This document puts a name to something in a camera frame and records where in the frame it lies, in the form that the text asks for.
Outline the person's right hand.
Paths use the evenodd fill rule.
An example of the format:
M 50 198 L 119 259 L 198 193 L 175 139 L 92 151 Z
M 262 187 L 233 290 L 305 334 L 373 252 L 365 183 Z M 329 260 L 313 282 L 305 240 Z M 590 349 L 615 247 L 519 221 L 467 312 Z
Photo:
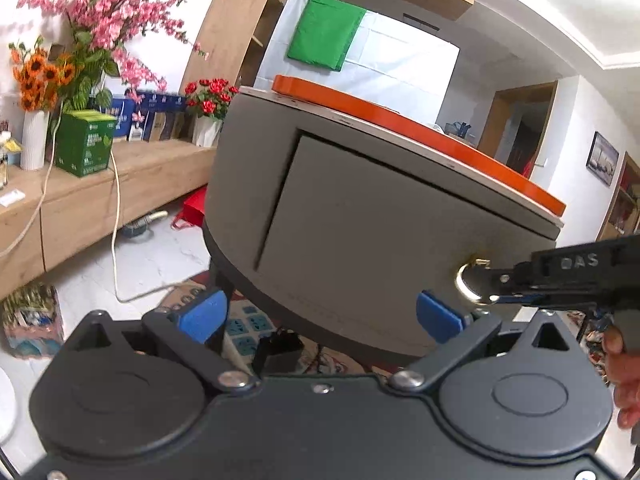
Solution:
M 605 370 L 614 385 L 614 404 L 620 409 L 618 426 L 631 429 L 639 422 L 640 360 L 625 351 L 623 335 L 610 326 L 603 336 Z

